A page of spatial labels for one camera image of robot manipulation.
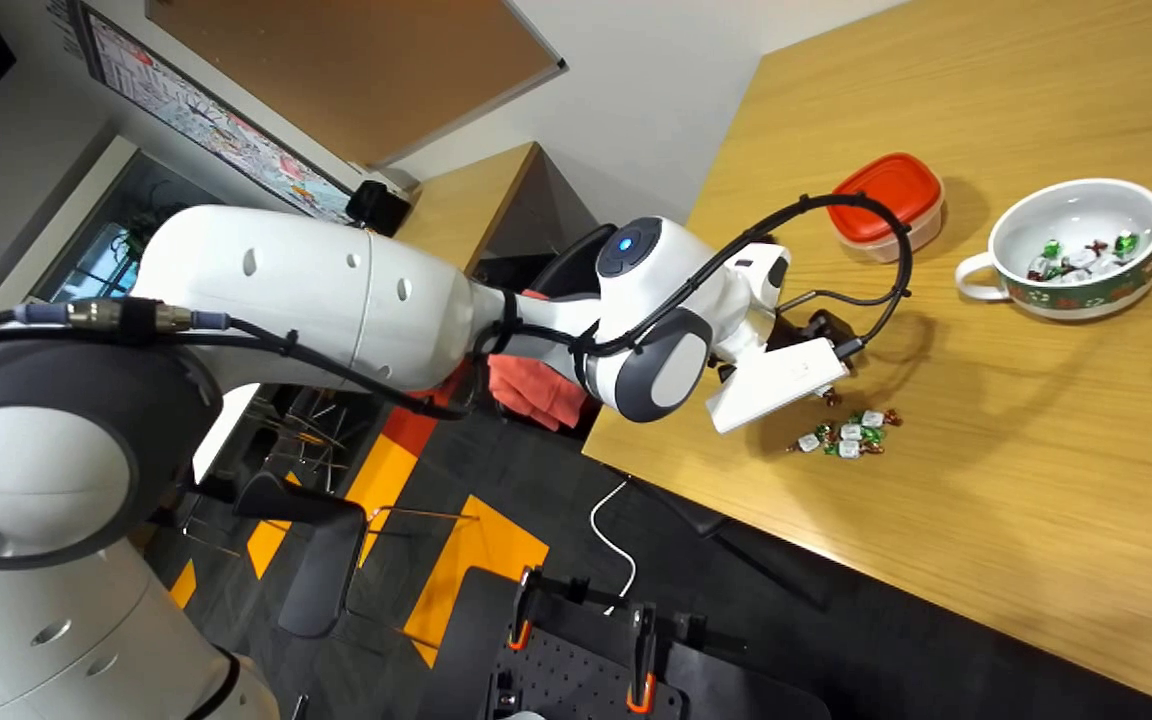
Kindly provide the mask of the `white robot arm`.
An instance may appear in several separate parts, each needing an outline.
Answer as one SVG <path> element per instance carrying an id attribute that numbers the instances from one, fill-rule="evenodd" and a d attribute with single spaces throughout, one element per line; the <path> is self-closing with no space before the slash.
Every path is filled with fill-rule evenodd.
<path id="1" fill-rule="evenodd" d="M 849 372 L 844 338 L 772 331 L 785 273 L 770 228 L 709 248 L 647 214 L 585 290 L 537 300 L 367 228 L 195 204 L 151 231 L 124 300 L 0 306 L 0 720 L 280 720 L 264 670 L 205 640 L 134 549 L 233 393 L 435 413 L 469 360 L 527 353 L 627 420 L 718 374 L 733 431 Z"/>

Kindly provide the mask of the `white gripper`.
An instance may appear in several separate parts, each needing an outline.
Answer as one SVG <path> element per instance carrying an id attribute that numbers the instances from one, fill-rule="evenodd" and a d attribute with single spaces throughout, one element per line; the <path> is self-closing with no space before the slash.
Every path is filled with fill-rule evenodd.
<path id="1" fill-rule="evenodd" d="M 735 431 L 817 393 L 824 404 L 844 404 L 844 393 L 834 386 L 844 374 L 849 363 L 824 334 L 772 353 L 747 353 L 735 360 L 735 372 L 709 398 L 713 429 Z"/>

